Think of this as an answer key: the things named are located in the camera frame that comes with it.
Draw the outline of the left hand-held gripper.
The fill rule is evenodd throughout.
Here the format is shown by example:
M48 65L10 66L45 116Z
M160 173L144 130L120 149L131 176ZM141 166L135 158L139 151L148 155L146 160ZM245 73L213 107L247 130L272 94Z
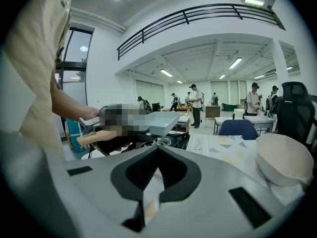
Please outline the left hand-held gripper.
M97 117L83 120L79 119L79 123L85 133L97 132L100 130L116 130L120 126L127 125L128 134L140 134L149 129L147 114L128 115L128 110L122 105L104 106L99 110Z

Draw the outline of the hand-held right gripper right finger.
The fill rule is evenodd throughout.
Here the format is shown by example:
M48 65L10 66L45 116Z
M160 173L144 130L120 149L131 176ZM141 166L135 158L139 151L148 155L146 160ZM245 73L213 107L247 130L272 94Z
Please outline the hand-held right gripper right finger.
M281 202L226 162L169 147L158 148L164 191L159 236L246 236L271 219Z

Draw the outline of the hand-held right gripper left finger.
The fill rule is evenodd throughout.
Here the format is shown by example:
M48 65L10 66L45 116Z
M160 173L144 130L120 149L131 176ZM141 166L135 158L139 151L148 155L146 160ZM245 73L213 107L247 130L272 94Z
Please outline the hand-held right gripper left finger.
M97 210L129 231L145 228L143 193L157 169L157 147L67 161L71 181Z

